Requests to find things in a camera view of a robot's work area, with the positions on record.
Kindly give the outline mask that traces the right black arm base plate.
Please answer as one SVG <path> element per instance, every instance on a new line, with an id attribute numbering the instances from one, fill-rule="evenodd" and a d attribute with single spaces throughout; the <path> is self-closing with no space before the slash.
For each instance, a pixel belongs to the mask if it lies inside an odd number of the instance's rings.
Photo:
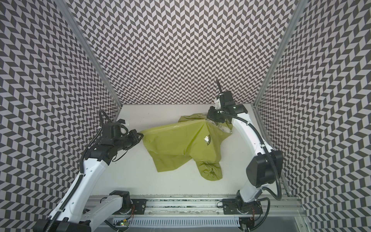
<path id="1" fill-rule="evenodd" d="M 245 203 L 243 200 L 222 199 L 222 209 L 225 215 L 261 215 L 261 203 L 252 201 Z"/>

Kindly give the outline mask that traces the green jacket with printed lining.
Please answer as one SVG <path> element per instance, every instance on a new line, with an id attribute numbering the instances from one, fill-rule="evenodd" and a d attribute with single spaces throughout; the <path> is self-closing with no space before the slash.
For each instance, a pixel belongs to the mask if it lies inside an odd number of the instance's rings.
<path id="1" fill-rule="evenodd" d="M 141 133 L 158 172 L 173 171 L 194 160 L 204 179 L 218 181 L 223 177 L 221 144 L 231 136 L 232 129 L 228 121 L 214 122 L 205 113 L 198 113 Z"/>

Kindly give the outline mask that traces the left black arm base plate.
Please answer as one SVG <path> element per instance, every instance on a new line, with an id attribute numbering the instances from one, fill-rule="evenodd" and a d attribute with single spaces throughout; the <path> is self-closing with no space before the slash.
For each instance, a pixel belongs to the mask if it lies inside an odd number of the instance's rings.
<path id="1" fill-rule="evenodd" d="M 144 215 L 146 210 L 147 199 L 131 199 L 130 206 L 120 209 L 114 215 Z"/>

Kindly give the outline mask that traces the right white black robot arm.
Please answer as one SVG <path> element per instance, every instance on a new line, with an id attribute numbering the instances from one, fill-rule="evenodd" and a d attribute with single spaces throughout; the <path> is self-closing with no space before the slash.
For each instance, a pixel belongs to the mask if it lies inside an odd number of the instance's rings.
<path id="1" fill-rule="evenodd" d="M 238 191 L 242 202 L 256 201 L 263 191 L 267 191 L 274 199 L 281 200 L 283 153 L 273 149 L 263 139 L 245 106 L 235 102 L 231 91 L 219 90 L 215 106 L 209 108 L 207 118 L 217 123 L 231 123 L 252 152 L 246 168 L 248 180 Z"/>

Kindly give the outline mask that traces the small green circuit board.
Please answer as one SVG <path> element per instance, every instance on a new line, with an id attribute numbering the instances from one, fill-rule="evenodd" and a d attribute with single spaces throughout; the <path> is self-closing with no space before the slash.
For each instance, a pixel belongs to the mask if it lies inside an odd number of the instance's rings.
<path id="1" fill-rule="evenodd" d="M 116 222 L 116 226 L 118 226 L 118 227 L 129 227 L 130 226 L 130 221 L 128 219 L 119 220 L 119 221 Z"/>

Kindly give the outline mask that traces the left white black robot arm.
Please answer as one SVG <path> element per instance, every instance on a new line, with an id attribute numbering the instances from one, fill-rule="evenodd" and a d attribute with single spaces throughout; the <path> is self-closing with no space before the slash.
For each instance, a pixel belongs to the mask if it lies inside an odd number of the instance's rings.
<path id="1" fill-rule="evenodd" d="M 57 207 L 47 219 L 34 224 L 34 232 L 93 232 L 112 214 L 134 214 L 134 203 L 127 191 L 114 190 L 92 210 L 85 206 L 99 178 L 118 152 L 129 151 L 141 142 L 144 135 L 128 130 L 125 121 L 109 122 L 102 126 L 100 137 L 89 146 L 80 161 L 80 172 Z"/>

